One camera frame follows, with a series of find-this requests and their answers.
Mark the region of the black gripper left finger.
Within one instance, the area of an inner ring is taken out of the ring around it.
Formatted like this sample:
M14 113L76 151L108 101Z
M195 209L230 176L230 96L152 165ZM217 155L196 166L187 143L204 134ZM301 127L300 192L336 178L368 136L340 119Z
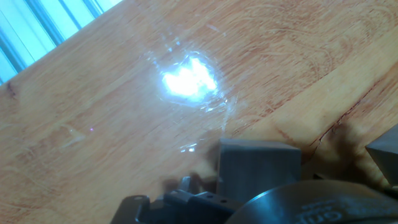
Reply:
M220 195L192 193L192 178L183 177L178 188L151 201L147 195L124 198L111 224L191 224L226 223L241 202Z

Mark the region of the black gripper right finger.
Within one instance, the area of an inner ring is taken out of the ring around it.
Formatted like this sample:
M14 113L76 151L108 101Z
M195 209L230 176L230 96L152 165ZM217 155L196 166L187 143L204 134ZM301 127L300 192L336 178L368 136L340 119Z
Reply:
M323 178L323 177L321 177L321 176L319 176L319 175L317 175L317 174L313 174L313 179L314 179L314 180L325 180L325 178ZM391 198L394 198L394 199L397 199L397 197L398 197L397 188L386 187L386 188L383 188L383 189L381 190L381 192L382 192L383 194L385 194L385 195L391 197Z

